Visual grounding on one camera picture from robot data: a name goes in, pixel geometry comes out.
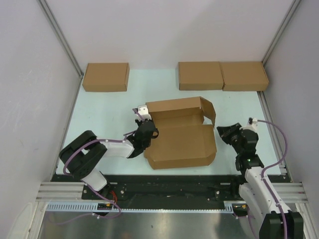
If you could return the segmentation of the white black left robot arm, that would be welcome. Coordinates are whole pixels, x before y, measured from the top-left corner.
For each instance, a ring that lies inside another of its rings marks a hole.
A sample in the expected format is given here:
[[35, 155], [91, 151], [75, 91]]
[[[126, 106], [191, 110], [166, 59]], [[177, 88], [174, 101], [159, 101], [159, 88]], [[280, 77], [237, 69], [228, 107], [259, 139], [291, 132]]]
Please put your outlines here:
[[86, 183], [99, 199], [109, 196], [110, 186], [106, 177], [96, 169], [103, 157], [135, 158], [151, 145], [159, 131], [152, 119], [136, 120], [137, 130], [125, 134], [123, 140], [98, 139], [87, 130], [59, 152], [64, 163], [63, 173]]

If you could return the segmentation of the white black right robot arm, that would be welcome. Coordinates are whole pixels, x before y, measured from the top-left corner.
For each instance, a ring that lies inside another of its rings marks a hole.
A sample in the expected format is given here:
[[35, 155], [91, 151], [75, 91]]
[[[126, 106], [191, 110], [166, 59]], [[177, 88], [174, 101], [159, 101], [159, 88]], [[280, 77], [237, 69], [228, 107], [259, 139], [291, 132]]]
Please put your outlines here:
[[259, 120], [250, 118], [246, 126], [237, 123], [219, 126], [221, 139], [232, 146], [237, 154], [235, 166], [244, 176], [245, 182], [231, 185], [230, 195], [243, 199], [247, 206], [247, 219], [256, 239], [302, 239], [304, 220], [282, 200], [266, 174], [257, 154]]

